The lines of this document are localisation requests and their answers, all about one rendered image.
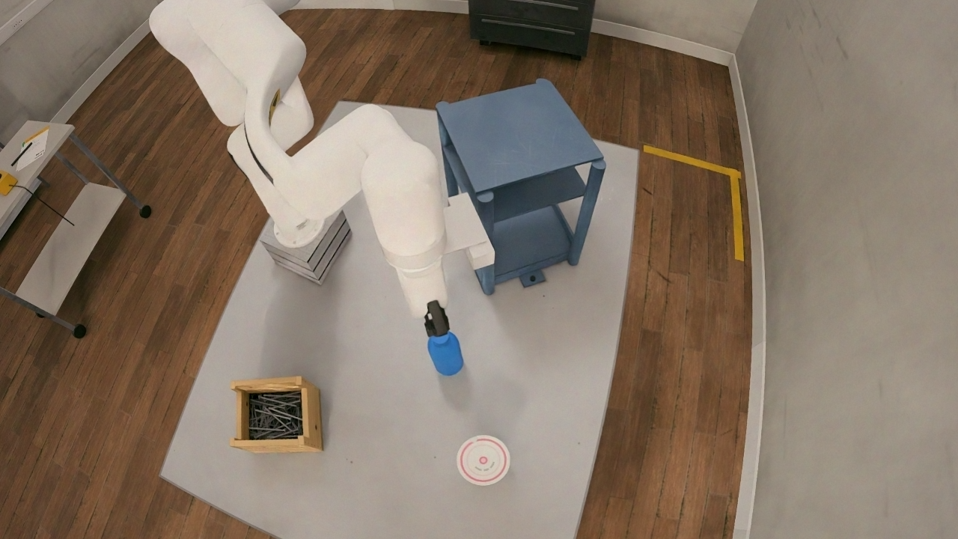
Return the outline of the blue bottle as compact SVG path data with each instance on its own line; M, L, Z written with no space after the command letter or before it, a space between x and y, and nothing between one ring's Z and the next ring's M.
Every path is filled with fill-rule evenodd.
M440 338L429 337L427 350L436 371L442 375L452 376L461 371L464 359L457 335L451 331Z

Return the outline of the blue shelving unit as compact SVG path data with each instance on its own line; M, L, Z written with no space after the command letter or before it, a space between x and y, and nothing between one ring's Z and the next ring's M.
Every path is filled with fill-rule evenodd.
M441 101L436 114L448 197L468 193L494 249L494 264L475 269L483 294L516 277L524 289L546 281L542 267L578 265L606 162L553 83ZM575 166L589 162L585 185ZM573 234L558 204L579 197Z

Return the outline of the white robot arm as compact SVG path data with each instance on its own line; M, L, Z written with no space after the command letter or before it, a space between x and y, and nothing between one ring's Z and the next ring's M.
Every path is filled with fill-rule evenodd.
M228 153L275 222L278 242L301 248L314 241L325 219L362 189L392 265L416 270L463 249L473 270L493 265L468 193L442 206L435 156L385 109L359 107L296 156L285 154L314 127L298 77L307 48L277 16L300 1L164 0L148 20L218 119L239 125Z

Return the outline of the white yogurt cup with pink stripes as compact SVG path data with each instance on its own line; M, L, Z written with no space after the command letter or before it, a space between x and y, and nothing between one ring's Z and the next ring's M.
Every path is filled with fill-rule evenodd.
M490 485L501 480L509 466L509 451L503 442L492 436L469 438L457 454L461 475L476 485Z

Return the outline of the small wooden crate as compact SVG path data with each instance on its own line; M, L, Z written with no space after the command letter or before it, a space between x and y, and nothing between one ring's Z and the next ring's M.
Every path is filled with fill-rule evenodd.
M273 440L287 438L294 440ZM324 451L320 389L302 376L246 381L237 395L236 440L253 453Z

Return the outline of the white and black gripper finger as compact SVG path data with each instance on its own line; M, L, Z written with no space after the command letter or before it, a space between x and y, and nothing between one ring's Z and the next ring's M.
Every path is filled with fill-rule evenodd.
M448 335L448 331L451 330L448 316L446 315L445 310L440 307L437 300L428 302L427 309L427 314L424 315L424 319L426 321L424 322L424 326L425 329L427 329L428 337L432 337L432 335L434 335L434 337L440 338L442 335ZM429 320L428 314L431 314L432 320Z

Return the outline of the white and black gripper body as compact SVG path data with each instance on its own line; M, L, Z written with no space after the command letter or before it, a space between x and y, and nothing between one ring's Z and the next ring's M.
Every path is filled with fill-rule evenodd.
M396 267L386 259L389 265L396 267L412 317L416 320L420 320L427 314L428 302L437 299L440 307L444 309L448 307L448 292L441 258L442 256L433 264L420 269Z

